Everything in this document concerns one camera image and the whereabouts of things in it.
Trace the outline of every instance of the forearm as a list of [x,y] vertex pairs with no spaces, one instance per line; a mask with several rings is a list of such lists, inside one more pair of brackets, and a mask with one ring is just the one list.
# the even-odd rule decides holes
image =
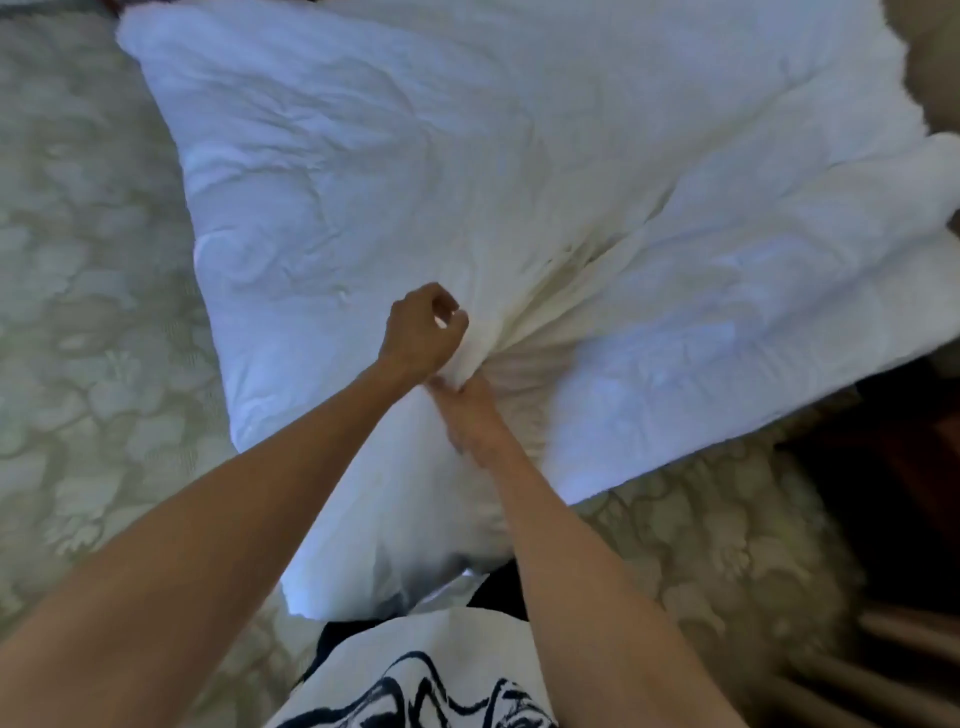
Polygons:
[[370,368],[91,556],[0,649],[5,723],[171,725],[406,388]]
[[742,728],[679,629],[519,444],[501,447],[489,467],[560,723]]

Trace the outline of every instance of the person's right hand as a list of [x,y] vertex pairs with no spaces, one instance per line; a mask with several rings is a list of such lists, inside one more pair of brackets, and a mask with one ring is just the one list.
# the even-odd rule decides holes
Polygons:
[[481,468],[488,467],[499,452],[520,447],[496,411],[493,391],[483,375],[473,375],[459,392],[439,377],[429,379],[426,388],[444,418],[453,447],[468,452]]

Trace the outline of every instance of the person's left hand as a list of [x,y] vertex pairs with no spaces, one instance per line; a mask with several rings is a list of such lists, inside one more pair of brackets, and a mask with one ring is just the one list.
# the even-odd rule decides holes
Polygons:
[[453,296],[439,283],[427,283],[391,307],[377,362],[410,387],[423,384],[457,351],[468,324],[467,312]]

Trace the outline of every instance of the black pants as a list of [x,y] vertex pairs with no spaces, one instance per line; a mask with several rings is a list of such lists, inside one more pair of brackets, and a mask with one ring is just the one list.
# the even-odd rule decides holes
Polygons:
[[[489,609],[492,612],[502,612],[516,619],[529,621],[527,619],[527,605],[523,601],[523,591],[520,589],[520,573],[516,570],[516,561],[511,561],[488,576],[467,606]],[[341,642],[353,637],[353,635],[366,632],[378,624],[383,624],[385,621],[396,619],[396,617],[328,622],[324,626],[324,631],[320,633],[320,639],[317,640],[317,654],[298,684],[316,672],[317,668],[326,662],[326,658]]]

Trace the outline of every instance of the person's right arm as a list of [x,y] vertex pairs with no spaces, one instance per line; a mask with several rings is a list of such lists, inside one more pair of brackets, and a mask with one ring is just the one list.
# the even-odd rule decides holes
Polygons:
[[429,385],[451,441],[493,475],[558,722],[566,728],[745,728],[680,630],[553,492],[481,376]]

